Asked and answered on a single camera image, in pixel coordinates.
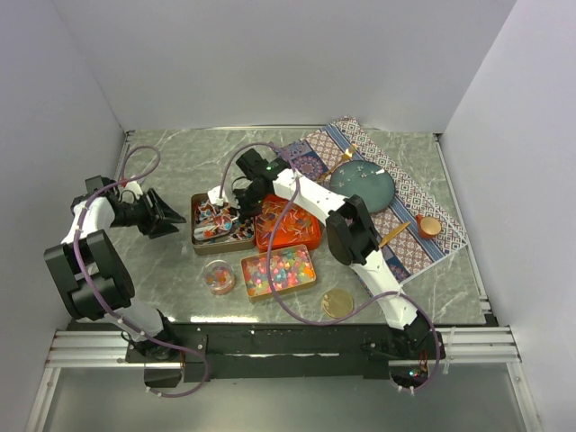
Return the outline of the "orange tin lollipop candies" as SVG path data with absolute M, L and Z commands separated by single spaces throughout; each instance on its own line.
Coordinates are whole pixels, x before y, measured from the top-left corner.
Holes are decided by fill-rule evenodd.
M 255 217 L 256 246 L 260 252 L 266 252 L 273 228 L 287 203 L 287 200 L 271 194 L 262 201 L 262 211 Z M 280 222 L 273 249 L 304 245 L 308 250 L 314 250 L 320 246 L 320 241 L 319 220 L 293 204 Z

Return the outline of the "gold tin colourful jelly candies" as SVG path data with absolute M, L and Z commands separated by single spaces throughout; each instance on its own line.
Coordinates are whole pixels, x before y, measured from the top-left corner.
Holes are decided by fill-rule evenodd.
M 266 258 L 266 253 L 262 253 L 241 260 L 247 297 L 252 303 L 273 297 L 267 268 L 270 268 L 273 287 L 279 294 L 307 289 L 316 283 L 316 272 L 306 246 L 295 245 L 273 250 L 270 265 L 266 265 Z

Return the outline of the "clear plastic jar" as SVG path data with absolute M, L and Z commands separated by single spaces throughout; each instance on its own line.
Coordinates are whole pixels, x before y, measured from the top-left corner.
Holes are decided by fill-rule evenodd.
M 213 295 L 229 293 L 236 285 L 236 277 L 230 264 L 213 260 L 202 268 L 202 281 Z

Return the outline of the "gold round jar lid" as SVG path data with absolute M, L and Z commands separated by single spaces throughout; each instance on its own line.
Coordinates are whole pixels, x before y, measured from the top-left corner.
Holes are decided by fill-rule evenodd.
M 348 291 L 338 288 L 331 289 L 323 294 L 321 308 L 328 317 L 343 319 L 354 311 L 354 298 Z

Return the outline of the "silver metal scoop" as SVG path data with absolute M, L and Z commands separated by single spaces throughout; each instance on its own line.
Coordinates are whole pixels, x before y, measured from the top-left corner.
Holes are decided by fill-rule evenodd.
M 235 221 L 227 221 L 220 224 L 215 222 L 198 224 L 193 229 L 192 238 L 196 242 L 211 242 L 231 235 L 237 227 L 238 224 Z

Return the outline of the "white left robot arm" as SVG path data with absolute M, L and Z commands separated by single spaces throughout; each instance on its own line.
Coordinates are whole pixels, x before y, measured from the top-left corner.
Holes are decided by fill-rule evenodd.
M 185 217 L 154 189 L 126 184 L 129 201 L 108 177 L 85 182 L 87 193 L 71 206 L 68 234 L 44 253 L 44 261 L 69 315 L 75 320 L 107 322 L 124 333 L 142 356 L 161 362 L 178 355 L 179 339 L 166 316 L 139 301 L 129 272 L 111 242 L 111 228 L 135 227 L 149 239 L 174 234 Z

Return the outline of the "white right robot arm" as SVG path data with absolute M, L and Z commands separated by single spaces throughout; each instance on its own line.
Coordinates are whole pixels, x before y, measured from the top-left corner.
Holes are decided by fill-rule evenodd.
M 239 214 L 256 216 L 257 206 L 269 194 L 286 199 L 288 206 L 299 205 L 324 224 L 332 256 L 353 270 L 372 294 L 367 303 L 343 318 L 330 321 L 310 321 L 297 315 L 277 291 L 272 291 L 280 306 L 301 323 L 327 327 L 349 320 L 377 302 L 386 324 L 396 334 L 393 344 L 402 358 L 416 357 L 424 350 L 426 340 L 431 338 L 435 359 L 439 359 L 441 345 L 432 319 L 402 290 L 387 266 L 364 200 L 357 194 L 347 198 L 331 192 L 297 171 L 290 160 L 279 157 L 268 162 L 254 147 L 254 143 L 241 147 L 229 160 L 236 163 L 251 182 L 246 190 L 234 193 L 235 200 L 231 204 L 239 209 Z

